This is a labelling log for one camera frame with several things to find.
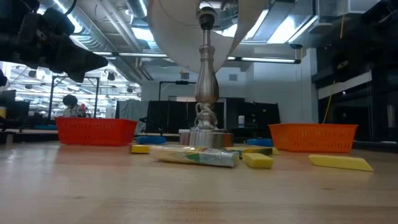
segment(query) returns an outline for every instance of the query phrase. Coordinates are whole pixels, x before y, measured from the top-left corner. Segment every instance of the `red basket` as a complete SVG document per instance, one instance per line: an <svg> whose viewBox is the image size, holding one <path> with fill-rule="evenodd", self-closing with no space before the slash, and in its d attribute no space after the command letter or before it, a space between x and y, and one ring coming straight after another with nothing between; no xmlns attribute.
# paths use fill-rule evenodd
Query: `red basket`
<svg viewBox="0 0 398 224"><path fill-rule="evenodd" d="M137 121L126 119L56 118L62 144L125 146L132 142Z"/></svg>
<svg viewBox="0 0 398 224"><path fill-rule="evenodd" d="M351 152L354 124L272 124L272 140L281 150L292 152Z"/></svg>

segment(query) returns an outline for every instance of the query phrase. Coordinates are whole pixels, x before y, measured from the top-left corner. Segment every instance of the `lab workbench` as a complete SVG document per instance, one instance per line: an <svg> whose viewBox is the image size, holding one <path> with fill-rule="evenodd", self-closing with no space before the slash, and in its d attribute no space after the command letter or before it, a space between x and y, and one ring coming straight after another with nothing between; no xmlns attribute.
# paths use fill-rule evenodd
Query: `lab workbench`
<svg viewBox="0 0 398 224"><path fill-rule="evenodd" d="M398 223L398 155L353 151L375 172L281 152L271 170L159 162L128 147L0 149L2 223Z"/></svg>

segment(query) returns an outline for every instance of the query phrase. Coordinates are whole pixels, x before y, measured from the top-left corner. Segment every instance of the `plastic basket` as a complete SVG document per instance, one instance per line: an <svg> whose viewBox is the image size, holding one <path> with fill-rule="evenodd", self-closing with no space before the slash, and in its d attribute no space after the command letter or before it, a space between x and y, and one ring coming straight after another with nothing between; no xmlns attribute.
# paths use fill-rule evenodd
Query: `plastic basket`
<svg viewBox="0 0 398 224"><path fill-rule="evenodd" d="M132 142L137 121L126 119L57 118L62 144L125 146Z"/></svg>
<svg viewBox="0 0 398 224"><path fill-rule="evenodd" d="M272 124L272 140L292 152L351 152L355 124Z"/></svg>

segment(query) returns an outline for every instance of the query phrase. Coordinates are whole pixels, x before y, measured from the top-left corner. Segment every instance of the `metal base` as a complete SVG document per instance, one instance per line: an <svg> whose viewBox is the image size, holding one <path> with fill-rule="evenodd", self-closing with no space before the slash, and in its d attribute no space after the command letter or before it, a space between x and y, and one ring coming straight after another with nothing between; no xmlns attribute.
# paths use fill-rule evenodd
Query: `metal base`
<svg viewBox="0 0 398 224"><path fill-rule="evenodd" d="M232 147L234 135L222 130L184 130L180 131L180 144L192 147Z"/></svg>

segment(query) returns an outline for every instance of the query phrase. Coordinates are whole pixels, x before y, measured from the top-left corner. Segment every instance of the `white lampshade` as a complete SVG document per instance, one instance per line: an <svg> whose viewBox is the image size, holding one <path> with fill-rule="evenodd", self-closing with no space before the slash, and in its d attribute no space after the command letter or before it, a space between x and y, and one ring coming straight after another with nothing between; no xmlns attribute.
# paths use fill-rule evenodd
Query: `white lampshade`
<svg viewBox="0 0 398 224"><path fill-rule="evenodd" d="M147 16L160 49L174 62L196 73L200 71L199 48L203 45L203 31L197 19L200 3L201 0L149 0ZM211 44L216 49L215 72L255 25L266 3L265 0L239 0L235 36L225 37L212 32Z"/></svg>

